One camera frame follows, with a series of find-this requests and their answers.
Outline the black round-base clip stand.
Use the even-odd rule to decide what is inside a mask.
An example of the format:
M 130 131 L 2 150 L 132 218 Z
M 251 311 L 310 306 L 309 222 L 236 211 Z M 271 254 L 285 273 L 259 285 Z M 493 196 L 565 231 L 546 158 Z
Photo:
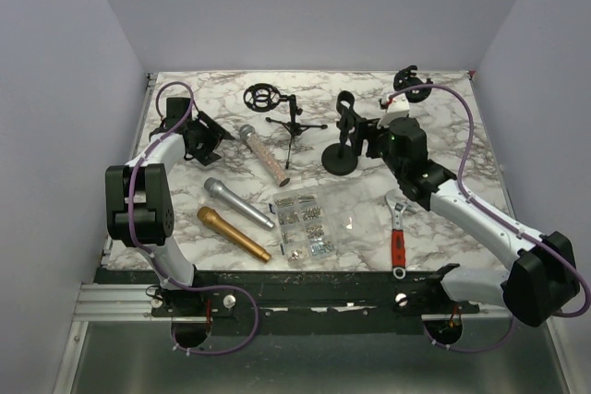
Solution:
M 338 94 L 336 111 L 340 115 L 337 122 L 339 141 L 331 144 L 322 152 L 322 166 L 328 173 L 336 176 L 348 175 L 358 165 L 355 143 L 348 144 L 350 135 L 355 133 L 361 121 L 361 117 L 355 111 L 354 105 L 355 96 L 350 91 L 343 90 Z

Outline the cork-handle silver-head microphone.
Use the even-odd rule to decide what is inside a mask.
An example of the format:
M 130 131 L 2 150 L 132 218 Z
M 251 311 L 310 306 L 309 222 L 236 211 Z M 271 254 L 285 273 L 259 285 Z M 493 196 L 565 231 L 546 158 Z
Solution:
M 266 148 L 255 128 L 252 125 L 242 125 L 238 132 L 241 140 L 255 155 L 275 184 L 279 187 L 286 186 L 290 182 L 290 177 L 275 156 Z

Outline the grey microphone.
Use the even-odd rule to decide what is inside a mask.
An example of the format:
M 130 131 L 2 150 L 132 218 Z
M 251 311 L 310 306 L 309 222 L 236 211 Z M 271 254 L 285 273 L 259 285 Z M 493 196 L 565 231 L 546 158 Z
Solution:
M 237 211 L 240 215 L 254 222 L 259 227 L 271 231 L 275 228 L 275 223 L 261 211 L 256 209 L 249 202 L 238 196 L 234 191 L 228 188 L 221 180 L 209 177 L 204 182 L 204 189 L 213 199 L 222 201 L 231 209 Z

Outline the black round-base shock-mount stand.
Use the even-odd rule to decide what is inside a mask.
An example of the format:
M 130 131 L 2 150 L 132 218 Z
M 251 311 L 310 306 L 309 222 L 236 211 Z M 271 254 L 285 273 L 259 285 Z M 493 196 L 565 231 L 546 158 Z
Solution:
M 421 80 L 417 76 L 417 66 L 410 65 L 398 71 L 393 78 L 395 91 L 406 90 L 404 94 L 410 103 L 420 103 L 428 98 L 431 88 L 424 88 L 424 85 L 431 85 L 432 80 L 427 78 Z

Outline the gold microphone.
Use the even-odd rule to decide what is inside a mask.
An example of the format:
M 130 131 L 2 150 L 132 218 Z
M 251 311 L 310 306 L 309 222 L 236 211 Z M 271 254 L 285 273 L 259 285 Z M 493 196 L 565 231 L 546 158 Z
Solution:
M 271 254 L 264 247 L 223 219 L 216 210 L 210 207 L 201 207 L 197 212 L 197 218 L 205 227 L 218 233 L 230 243 L 238 246 L 254 258 L 263 263 L 268 263 L 271 260 Z

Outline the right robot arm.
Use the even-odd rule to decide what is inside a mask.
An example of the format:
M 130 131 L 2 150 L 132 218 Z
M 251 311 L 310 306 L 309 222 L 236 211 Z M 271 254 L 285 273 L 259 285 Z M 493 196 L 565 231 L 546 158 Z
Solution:
M 458 174 L 429 158 L 427 135 L 416 119 L 363 123 L 349 139 L 355 155 L 366 148 L 370 158 L 383 160 L 409 200 L 454 223 L 504 266 L 453 266 L 426 288 L 431 310 L 443 313 L 463 301 L 492 304 L 538 327 L 551 316 L 565 316 L 562 308 L 578 293 L 590 293 L 576 269 L 571 241 L 559 232 L 532 229 L 479 200 Z

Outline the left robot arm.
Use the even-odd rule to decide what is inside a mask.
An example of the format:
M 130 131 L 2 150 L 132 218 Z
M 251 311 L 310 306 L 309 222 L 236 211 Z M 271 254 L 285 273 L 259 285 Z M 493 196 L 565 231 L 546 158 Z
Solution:
M 126 164 L 105 171 L 110 237 L 138 249 L 160 286 L 175 290 L 173 304 L 186 316 L 203 308 L 205 294 L 195 286 L 195 266 L 173 237 L 175 213 L 168 174 L 181 161 L 211 165 L 221 158 L 216 152 L 221 142 L 234 138 L 206 113 L 193 113 L 191 108 L 189 97 L 168 98 L 163 121 L 150 133 L 148 146 Z

